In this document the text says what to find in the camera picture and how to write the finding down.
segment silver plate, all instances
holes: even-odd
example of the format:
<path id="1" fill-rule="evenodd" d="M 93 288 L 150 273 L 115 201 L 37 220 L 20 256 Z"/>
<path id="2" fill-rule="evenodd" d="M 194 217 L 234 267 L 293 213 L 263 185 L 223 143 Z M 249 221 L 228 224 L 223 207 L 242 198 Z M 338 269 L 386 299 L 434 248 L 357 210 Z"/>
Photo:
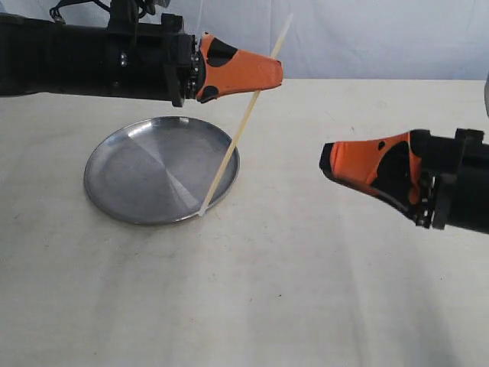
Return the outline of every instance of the silver plate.
<path id="1" fill-rule="evenodd" d="M 118 130 L 90 156 L 84 175 L 90 200 L 111 217 L 168 224 L 198 214 L 231 144 L 223 130 L 198 119 L 160 117 Z M 209 208 L 239 171 L 236 148 Z"/>

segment wooden skewer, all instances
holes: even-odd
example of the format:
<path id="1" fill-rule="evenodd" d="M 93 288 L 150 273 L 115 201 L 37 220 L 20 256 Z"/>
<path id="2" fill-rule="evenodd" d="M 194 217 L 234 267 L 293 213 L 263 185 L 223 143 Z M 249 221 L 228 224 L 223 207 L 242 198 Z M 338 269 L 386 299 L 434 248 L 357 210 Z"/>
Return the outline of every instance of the wooden skewer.
<path id="1" fill-rule="evenodd" d="M 271 52 L 270 57 L 275 59 L 277 58 L 278 53 L 280 52 L 280 49 L 282 47 L 283 42 L 285 41 L 285 37 L 287 35 L 287 32 L 289 30 L 290 24 L 292 23 L 292 17 L 293 15 L 290 14 L 285 25 L 282 28 L 282 31 L 280 32 L 280 35 L 277 39 L 277 42 L 275 43 L 275 47 Z M 207 210 L 207 207 L 209 206 L 209 203 L 214 196 L 215 191 L 217 190 L 217 186 L 219 185 L 219 182 L 221 182 L 222 175 L 224 174 L 224 171 L 226 167 L 228 166 L 229 159 L 231 159 L 232 152 L 235 150 L 236 145 L 238 144 L 238 140 L 241 137 L 241 134 L 243 133 L 245 126 L 248 122 L 248 119 L 250 118 L 251 111 L 253 111 L 254 105 L 257 102 L 257 99 L 260 95 L 260 91 L 257 90 L 253 93 L 253 96 L 251 97 L 251 101 L 248 104 L 248 107 L 246 108 L 246 111 L 244 112 L 243 119 L 241 120 L 241 124 L 239 125 L 238 132 L 234 136 L 234 138 L 231 141 L 231 144 L 229 145 L 228 150 L 226 151 L 226 154 L 224 158 L 222 159 L 221 165 L 219 166 L 219 169 L 217 171 L 217 174 L 215 174 L 214 180 L 212 181 L 211 187 L 209 188 L 209 191 L 206 195 L 206 198 L 204 199 L 200 211 L 199 211 L 199 216 L 203 216 L 204 213 Z"/>

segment white backdrop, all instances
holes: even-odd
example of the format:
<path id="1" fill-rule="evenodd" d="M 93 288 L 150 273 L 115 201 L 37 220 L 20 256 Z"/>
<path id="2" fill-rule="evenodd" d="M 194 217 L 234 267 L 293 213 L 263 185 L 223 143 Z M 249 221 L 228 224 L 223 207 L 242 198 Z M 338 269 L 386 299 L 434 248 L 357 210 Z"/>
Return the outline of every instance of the white backdrop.
<path id="1" fill-rule="evenodd" d="M 0 2 L 8 12 L 48 18 L 58 0 Z M 263 54 L 270 53 L 292 12 L 280 54 L 288 78 L 483 80 L 489 70 L 489 2 L 172 0 L 167 11 L 183 15 L 188 32 L 209 31 Z M 95 5 L 62 12 L 72 24 L 102 25 L 107 19 Z"/>

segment white table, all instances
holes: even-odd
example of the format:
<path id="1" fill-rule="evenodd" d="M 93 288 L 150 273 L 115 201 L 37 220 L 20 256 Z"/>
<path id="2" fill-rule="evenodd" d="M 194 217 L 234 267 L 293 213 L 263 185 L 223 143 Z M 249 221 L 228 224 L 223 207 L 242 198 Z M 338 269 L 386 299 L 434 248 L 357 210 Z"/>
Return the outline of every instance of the white table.
<path id="1" fill-rule="evenodd" d="M 92 150 L 159 115 L 233 135 L 249 95 L 0 100 L 0 365 L 486 366 L 489 235 L 416 228 L 318 167 L 327 141 L 489 131 L 483 87 L 287 80 L 261 94 L 225 200 L 156 228 L 94 209 Z"/>

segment white tablecloth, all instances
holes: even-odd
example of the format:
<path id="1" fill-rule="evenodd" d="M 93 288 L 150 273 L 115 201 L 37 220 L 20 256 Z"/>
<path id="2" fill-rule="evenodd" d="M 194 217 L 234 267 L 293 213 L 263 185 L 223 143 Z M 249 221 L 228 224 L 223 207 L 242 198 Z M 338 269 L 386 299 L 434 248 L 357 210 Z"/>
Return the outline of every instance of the white tablecloth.
<path id="1" fill-rule="evenodd" d="M 286 80 L 261 94 L 225 200 L 156 228 L 86 199 L 92 150 L 159 115 L 233 135 L 249 95 L 0 99 L 0 365 L 486 366 L 489 235 L 416 228 L 318 167 L 327 141 L 489 130 L 483 87 Z"/>

